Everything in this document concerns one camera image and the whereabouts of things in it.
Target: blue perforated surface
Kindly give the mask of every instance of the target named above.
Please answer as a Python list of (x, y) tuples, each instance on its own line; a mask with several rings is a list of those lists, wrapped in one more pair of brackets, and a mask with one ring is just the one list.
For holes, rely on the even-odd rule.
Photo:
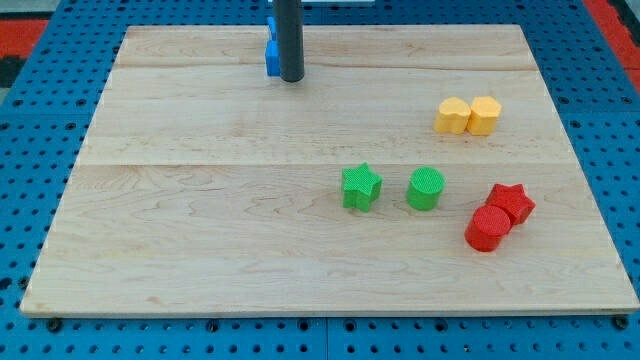
[[(612, 317), (30, 320), (17, 310), (127, 25), (264, 24), (265, 0), (63, 0), (0, 108), (0, 358), (638, 358)], [(378, 0), (307, 24), (517, 23), (636, 289), (640, 98), (579, 1)]]

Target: black cylinder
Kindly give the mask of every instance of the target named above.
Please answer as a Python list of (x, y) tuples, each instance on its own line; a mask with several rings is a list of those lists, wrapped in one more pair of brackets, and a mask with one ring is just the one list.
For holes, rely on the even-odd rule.
[(276, 38), (280, 53), (280, 77), (296, 82), (304, 77), (301, 0), (273, 0)]

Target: star-shaped block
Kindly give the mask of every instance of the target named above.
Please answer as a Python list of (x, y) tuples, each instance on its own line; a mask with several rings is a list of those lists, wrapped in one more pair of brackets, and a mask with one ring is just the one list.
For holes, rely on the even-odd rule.
[(527, 218), (536, 207), (536, 203), (525, 194), (522, 184), (513, 186), (493, 185), (485, 204), (497, 206), (504, 210), (509, 215), (512, 226), (527, 221)]
[(381, 187), (382, 177), (371, 171), (367, 163), (356, 168), (342, 169), (342, 206), (368, 212), (371, 203), (380, 196)]

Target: green block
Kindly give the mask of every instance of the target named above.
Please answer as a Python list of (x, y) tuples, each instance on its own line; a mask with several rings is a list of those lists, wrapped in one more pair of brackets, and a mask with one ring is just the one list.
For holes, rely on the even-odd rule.
[(421, 167), (411, 174), (407, 202), (416, 210), (428, 211), (438, 205), (445, 180), (440, 171)]
[(367, 163), (356, 168), (342, 169), (342, 206), (368, 212), (371, 203), (380, 196), (382, 177), (372, 172)]

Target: yellow pentagon block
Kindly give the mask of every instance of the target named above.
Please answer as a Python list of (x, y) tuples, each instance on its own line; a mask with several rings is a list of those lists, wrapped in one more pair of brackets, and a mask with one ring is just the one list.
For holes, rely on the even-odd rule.
[(467, 103), (457, 97), (445, 99), (438, 107), (438, 116), (433, 129), (439, 133), (462, 134), (467, 127), (471, 109)]
[(471, 116), (467, 130), (471, 135), (489, 135), (493, 132), (500, 116), (502, 105), (491, 96), (482, 96), (471, 102)]

